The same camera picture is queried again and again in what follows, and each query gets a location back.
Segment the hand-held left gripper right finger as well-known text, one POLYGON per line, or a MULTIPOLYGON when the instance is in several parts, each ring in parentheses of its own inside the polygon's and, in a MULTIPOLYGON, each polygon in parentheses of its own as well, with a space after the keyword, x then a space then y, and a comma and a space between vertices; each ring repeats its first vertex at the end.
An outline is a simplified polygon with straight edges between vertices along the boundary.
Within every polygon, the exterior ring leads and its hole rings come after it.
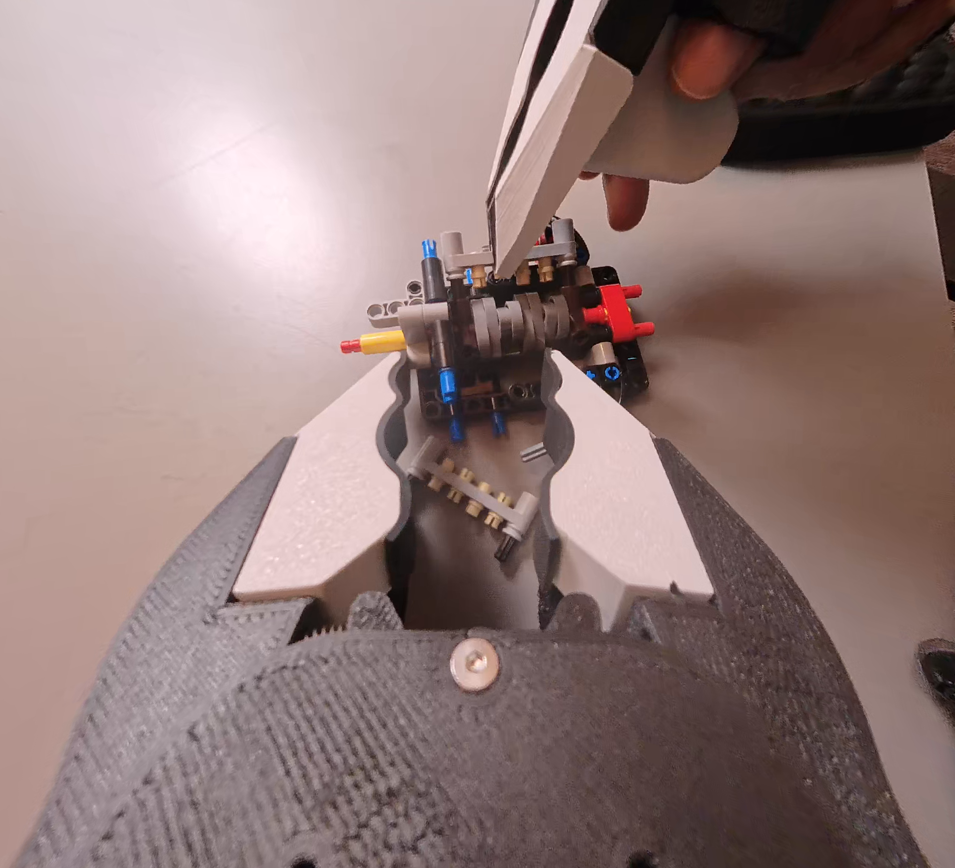
POLYGON ((651 432, 562 353, 543 360, 539 618, 582 594, 598 627, 637 599, 707 602, 714 593, 651 432))

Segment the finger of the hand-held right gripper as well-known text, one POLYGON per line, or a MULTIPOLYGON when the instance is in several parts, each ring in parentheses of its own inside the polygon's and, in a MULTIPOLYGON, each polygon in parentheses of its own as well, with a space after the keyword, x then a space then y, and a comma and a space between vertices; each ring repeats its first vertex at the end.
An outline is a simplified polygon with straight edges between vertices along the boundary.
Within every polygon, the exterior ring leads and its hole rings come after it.
POLYGON ((558 0, 551 14, 534 67, 543 75, 519 141, 495 190, 488 184, 495 272, 517 270, 633 90, 634 74, 596 44, 608 3, 558 0))
POLYGON ((506 113, 498 139, 494 164, 491 173, 491 190, 505 173, 508 162, 519 141, 527 106, 543 75, 535 72, 535 62, 544 39, 547 24, 558 0, 535 0, 531 16, 524 35, 518 65, 511 86, 506 113))

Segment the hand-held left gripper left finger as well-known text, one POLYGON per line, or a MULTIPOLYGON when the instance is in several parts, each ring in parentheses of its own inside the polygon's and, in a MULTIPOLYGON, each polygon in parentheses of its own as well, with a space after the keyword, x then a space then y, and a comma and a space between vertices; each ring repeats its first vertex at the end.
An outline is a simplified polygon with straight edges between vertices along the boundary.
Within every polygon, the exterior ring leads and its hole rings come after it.
POLYGON ((407 357, 384 356, 297 433, 233 585, 236 599, 355 599, 391 589, 387 541, 403 511, 388 421, 402 425, 407 357))

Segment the grey lego beam frame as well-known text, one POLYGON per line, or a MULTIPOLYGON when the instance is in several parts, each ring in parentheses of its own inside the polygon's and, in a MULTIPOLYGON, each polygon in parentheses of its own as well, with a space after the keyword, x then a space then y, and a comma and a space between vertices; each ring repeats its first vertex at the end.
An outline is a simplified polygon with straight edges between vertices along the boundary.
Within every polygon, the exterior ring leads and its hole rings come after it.
POLYGON ((473 471, 447 456, 438 439, 429 435, 407 468, 409 476, 427 489, 443 493, 447 501, 463 509, 498 535, 495 560, 507 564, 528 536, 538 515, 540 499, 532 492, 521 492, 514 499, 489 482, 479 480, 473 471))
MULTIPOLYGON (((445 276, 464 278, 467 272, 474 273, 477 268, 480 274, 473 275, 475 287, 483 287, 479 281, 488 277, 496 280, 505 280, 509 277, 517 278, 518 271, 494 272, 494 256, 490 246, 474 252, 463 249, 462 235, 458 231, 443 232, 437 242, 437 255, 444 267, 445 276)), ((519 259, 518 266, 540 265, 550 263, 551 269, 569 267, 571 265, 588 265, 590 252, 584 239, 576 231, 571 218, 553 217, 548 223, 543 235, 519 259)))

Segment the lego car chassis assembly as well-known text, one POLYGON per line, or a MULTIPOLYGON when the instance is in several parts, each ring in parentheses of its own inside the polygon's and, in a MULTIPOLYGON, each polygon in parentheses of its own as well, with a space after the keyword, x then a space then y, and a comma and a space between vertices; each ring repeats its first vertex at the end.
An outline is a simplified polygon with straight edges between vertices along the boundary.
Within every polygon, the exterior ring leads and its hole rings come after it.
POLYGON ((417 371, 423 416, 454 442, 467 421, 487 418, 496 438, 509 415, 544 408, 547 350, 562 353, 621 406, 648 389, 640 340, 655 325, 635 314, 643 289, 610 265, 521 265, 518 277, 447 279, 437 242, 422 242, 419 278, 403 299, 372 304, 373 331, 341 344, 345 354, 403 353, 417 371))

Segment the person's right hand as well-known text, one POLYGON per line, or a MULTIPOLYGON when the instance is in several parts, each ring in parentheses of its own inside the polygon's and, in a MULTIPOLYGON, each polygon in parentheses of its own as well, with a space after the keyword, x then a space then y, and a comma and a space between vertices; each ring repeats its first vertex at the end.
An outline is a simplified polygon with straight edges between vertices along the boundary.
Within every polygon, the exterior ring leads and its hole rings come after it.
POLYGON ((798 100, 857 86, 953 22, 953 0, 676 0, 669 90, 798 100))

